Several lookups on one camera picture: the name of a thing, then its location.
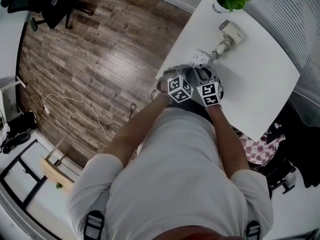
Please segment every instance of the floor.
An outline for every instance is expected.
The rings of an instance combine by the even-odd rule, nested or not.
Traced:
[[[191,15],[162,0],[81,0],[81,5],[94,15],[73,10],[71,30],[64,28],[65,20],[55,29],[39,25],[37,32],[28,24],[19,65],[27,86],[19,89],[18,103],[24,111],[41,113],[48,94],[83,100],[112,138],[129,120],[132,103],[138,111],[150,101],[155,76]],[[84,103],[50,96],[45,104],[50,116],[37,115],[39,131],[53,144],[67,135],[61,151],[78,165],[108,146]]]

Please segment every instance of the shirt sleeve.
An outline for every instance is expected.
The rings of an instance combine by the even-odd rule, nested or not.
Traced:
[[[248,207],[248,223],[258,221],[263,238],[274,223],[274,212],[269,196],[267,179],[252,170],[239,170],[232,175],[231,181],[243,193]]]
[[[75,181],[67,198],[66,217],[79,239],[84,237],[85,222],[92,205],[104,191],[110,189],[123,168],[121,161],[114,155],[97,154],[88,161]]]

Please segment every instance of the forearm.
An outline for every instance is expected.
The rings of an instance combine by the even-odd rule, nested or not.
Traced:
[[[208,110],[226,176],[231,178],[236,171],[249,169],[244,147],[220,107],[213,105]]]
[[[125,167],[169,103],[169,97],[158,95],[119,130],[104,152],[119,158]]]

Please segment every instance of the black cable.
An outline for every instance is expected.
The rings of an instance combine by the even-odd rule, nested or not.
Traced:
[[[151,92],[151,100],[153,101],[154,100],[154,96],[155,96],[155,93],[156,93],[156,89],[154,89],[152,92]]]
[[[2,93],[2,96],[4,96],[4,97],[8,100],[9,104],[10,104],[10,109],[11,109],[10,120],[11,120],[11,119],[12,119],[12,105],[11,105],[11,101],[10,101],[10,99],[8,99],[8,97],[7,97],[4,93]]]
[[[131,119],[131,116],[132,116],[132,114],[134,113],[134,111],[135,111],[136,109],[137,109],[137,105],[134,104],[134,103],[132,103],[132,104],[130,105],[131,113],[130,113],[130,116],[129,116],[129,120]]]
[[[42,115],[42,113],[45,111],[45,108],[43,107],[43,109],[42,109],[42,111],[41,112],[39,112],[39,110],[36,110],[36,113],[38,114],[38,116],[39,116],[39,122],[41,123],[41,124],[45,124],[45,121],[44,121],[44,118],[41,116]]]

